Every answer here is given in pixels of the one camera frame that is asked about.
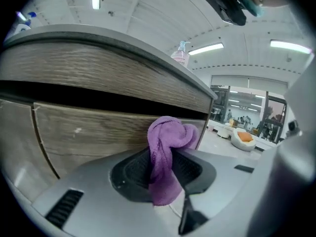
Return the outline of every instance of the spray bottle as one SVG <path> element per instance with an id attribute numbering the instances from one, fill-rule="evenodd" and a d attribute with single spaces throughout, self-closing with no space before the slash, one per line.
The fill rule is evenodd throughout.
<path id="1" fill-rule="evenodd" d="M 182 66 L 187 67 L 190 55 L 186 53 L 186 43 L 190 43 L 187 41 L 181 41 L 178 51 L 173 52 L 171 58 L 179 62 Z"/>

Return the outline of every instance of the gray countertop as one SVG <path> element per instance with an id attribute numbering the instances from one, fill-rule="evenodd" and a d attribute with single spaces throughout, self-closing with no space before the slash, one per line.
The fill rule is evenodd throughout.
<path id="1" fill-rule="evenodd" d="M 10 37 L 3 46 L 7 49 L 14 45 L 38 40 L 72 40 L 114 46 L 160 64 L 208 96 L 217 99 L 217 95 L 197 76 L 165 53 L 129 35 L 101 27 L 75 24 L 36 27 Z"/>

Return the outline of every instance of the purple towel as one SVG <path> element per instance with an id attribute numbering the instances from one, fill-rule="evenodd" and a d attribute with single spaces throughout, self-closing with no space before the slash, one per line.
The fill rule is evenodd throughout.
<path id="1" fill-rule="evenodd" d="M 153 164 L 149 191 L 154 205 L 168 205 L 182 190 L 171 170 L 171 148 L 195 148 L 198 129 L 192 124 L 182 125 L 177 118 L 163 116 L 151 124 L 147 138 Z"/>

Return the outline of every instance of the cabinet drawer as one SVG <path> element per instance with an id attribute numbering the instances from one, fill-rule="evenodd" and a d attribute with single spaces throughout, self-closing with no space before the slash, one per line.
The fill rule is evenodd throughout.
<path id="1" fill-rule="evenodd" d="M 1 169 L 30 201 L 57 181 L 35 133 L 31 106 L 0 100 Z"/>
<path id="2" fill-rule="evenodd" d="M 35 103 L 43 147 L 62 177 L 90 160 L 148 145 L 147 130 L 158 117 Z M 205 121 L 185 119 L 202 133 Z"/>
<path id="3" fill-rule="evenodd" d="M 160 65 L 120 49 L 69 42 L 26 43 L 4 51 L 0 67 L 0 80 L 76 86 L 205 114 L 211 103 L 211 97 Z"/>

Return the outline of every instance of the orange cushion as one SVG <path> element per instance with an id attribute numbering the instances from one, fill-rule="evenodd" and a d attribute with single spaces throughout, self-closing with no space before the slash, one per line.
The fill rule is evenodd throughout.
<path id="1" fill-rule="evenodd" d="M 249 142 L 253 140 L 251 134 L 248 132 L 237 132 L 237 134 L 243 142 Z"/>

